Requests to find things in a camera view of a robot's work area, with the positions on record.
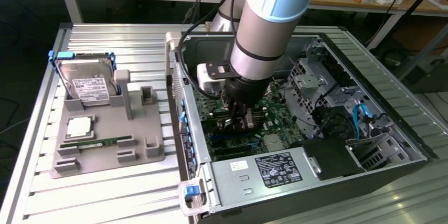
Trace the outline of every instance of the metal bracket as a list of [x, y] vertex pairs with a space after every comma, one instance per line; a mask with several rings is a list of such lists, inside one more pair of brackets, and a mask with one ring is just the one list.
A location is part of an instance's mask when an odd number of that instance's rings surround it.
[[235, 71], [231, 61], [211, 61], [205, 64], [207, 73], [212, 80], [241, 77]]

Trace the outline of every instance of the computer chassis side panel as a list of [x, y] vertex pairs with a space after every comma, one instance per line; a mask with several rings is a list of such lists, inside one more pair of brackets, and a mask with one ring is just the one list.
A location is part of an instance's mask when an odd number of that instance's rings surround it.
[[372, 193], [393, 180], [420, 170], [428, 161], [409, 163], [393, 169], [360, 176], [315, 189], [301, 191], [244, 208], [199, 218], [199, 224], [265, 223]]

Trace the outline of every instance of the black pole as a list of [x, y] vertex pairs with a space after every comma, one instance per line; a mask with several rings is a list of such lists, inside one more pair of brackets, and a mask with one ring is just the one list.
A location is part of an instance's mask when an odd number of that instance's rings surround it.
[[381, 42], [379, 43], [379, 45], [376, 46], [376, 48], [380, 48], [380, 46], [384, 43], [384, 41], [392, 37], [393, 33], [397, 31], [399, 27], [403, 25], [403, 23], [405, 22], [405, 20], [409, 18], [409, 16], [412, 15], [413, 11], [417, 9], [417, 7], [419, 7], [419, 5], [421, 4], [423, 1], [424, 0], [416, 0], [415, 1], [415, 3], [412, 4], [411, 8], [407, 10], [405, 14], [403, 14], [401, 18], [399, 19], [399, 21], [393, 25], [391, 31], [385, 35], [384, 39], [381, 40]]

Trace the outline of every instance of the hard disk label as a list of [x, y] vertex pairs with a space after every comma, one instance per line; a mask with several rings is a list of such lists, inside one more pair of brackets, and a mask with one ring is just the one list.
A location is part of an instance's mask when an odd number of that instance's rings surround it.
[[73, 79], [72, 82], [81, 102], [109, 99], [104, 78]]
[[267, 188], [303, 181], [289, 152], [257, 157], [255, 161]]

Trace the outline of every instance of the hard drive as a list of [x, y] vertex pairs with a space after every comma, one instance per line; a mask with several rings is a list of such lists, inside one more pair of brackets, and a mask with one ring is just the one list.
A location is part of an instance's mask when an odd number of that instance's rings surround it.
[[69, 98], [80, 99], [84, 106], [109, 104], [109, 97], [119, 95], [113, 79], [113, 53], [59, 52], [52, 64], [63, 79]]

